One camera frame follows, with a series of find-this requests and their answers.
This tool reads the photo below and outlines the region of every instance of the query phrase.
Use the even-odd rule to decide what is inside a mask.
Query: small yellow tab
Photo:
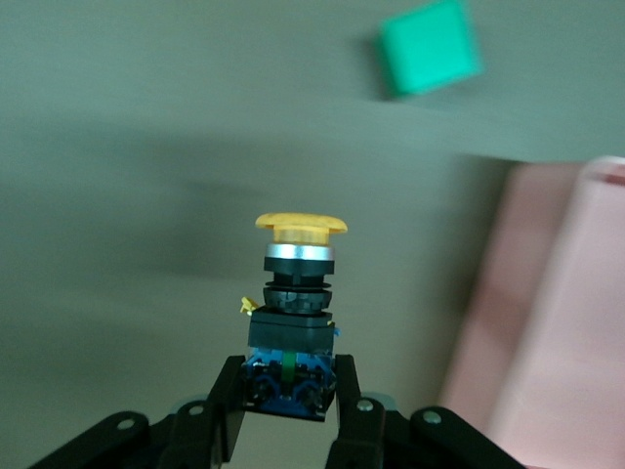
[[[273,230],[273,242],[327,246],[330,235],[345,233],[343,220],[313,213],[266,213],[256,220],[258,228]]]
[[[254,310],[258,310],[259,306],[253,299],[244,296],[241,298],[241,313],[246,313],[247,316],[252,316]]]

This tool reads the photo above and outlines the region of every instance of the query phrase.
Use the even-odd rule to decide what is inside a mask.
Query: gray surface
[[[416,4],[0,4],[0,467],[206,391],[266,211],[347,221],[337,349],[400,410],[436,399],[495,158],[625,152],[625,3],[471,2],[486,74],[394,102],[371,40]],[[230,467],[322,467],[330,420],[246,417]]]

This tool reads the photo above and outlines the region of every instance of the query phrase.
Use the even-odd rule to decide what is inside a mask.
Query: green block
[[[460,0],[442,0],[382,24],[380,46],[397,95],[424,94],[482,72]]]

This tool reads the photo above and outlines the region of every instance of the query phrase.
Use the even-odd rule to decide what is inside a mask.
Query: silver ring
[[[334,248],[305,244],[270,243],[267,245],[266,256],[278,259],[301,259],[303,261],[333,261]]]

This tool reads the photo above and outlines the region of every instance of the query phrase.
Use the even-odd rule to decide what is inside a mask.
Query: screw
[[[204,411],[204,407],[201,405],[194,405],[192,408],[188,410],[189,415],[199,415]]]
[[[117,430],[128,430],[135,425],[135,421],[132,418],[127,418],[126,420],[122,420],[117,424]]]
[[[423,412],[423,419],[433,425],[438,425],[442,421],[440,415],[438,415],[433,410],[426,410],[425,412]]]
[[[358,401],[356,407],[358,407],[358,410],[362,412],[370,412],[371,410],[373,410],[373,403],[371,403],[371,401],[368,401],[367,399],[361,399],[360,401]]]

